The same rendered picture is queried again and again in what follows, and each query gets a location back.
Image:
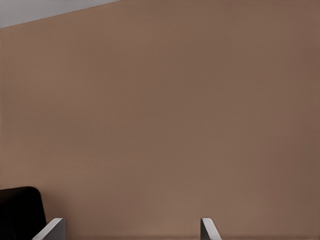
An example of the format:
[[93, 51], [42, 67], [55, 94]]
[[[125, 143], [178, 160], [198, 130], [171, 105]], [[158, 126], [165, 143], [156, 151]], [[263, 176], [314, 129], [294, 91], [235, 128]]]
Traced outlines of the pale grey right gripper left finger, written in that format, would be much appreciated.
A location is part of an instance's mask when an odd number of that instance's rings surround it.
[[66, 240], [66, 219], [54, 218], [32, 240]]

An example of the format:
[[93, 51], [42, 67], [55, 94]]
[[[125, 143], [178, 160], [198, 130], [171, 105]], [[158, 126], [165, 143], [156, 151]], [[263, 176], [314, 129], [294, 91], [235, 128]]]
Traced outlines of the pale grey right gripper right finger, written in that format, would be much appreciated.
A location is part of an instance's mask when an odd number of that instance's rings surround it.
[[200, 240], [222, 240], [211, 218], [203, 217], [200, 219]]

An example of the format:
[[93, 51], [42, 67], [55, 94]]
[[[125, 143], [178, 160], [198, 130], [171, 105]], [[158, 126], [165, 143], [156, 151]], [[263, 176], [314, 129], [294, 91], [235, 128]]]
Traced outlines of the black rounded block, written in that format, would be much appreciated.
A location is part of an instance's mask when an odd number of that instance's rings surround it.
[[0, 240], [32, 240], [46, 224], [37, 188], [0, 189]]

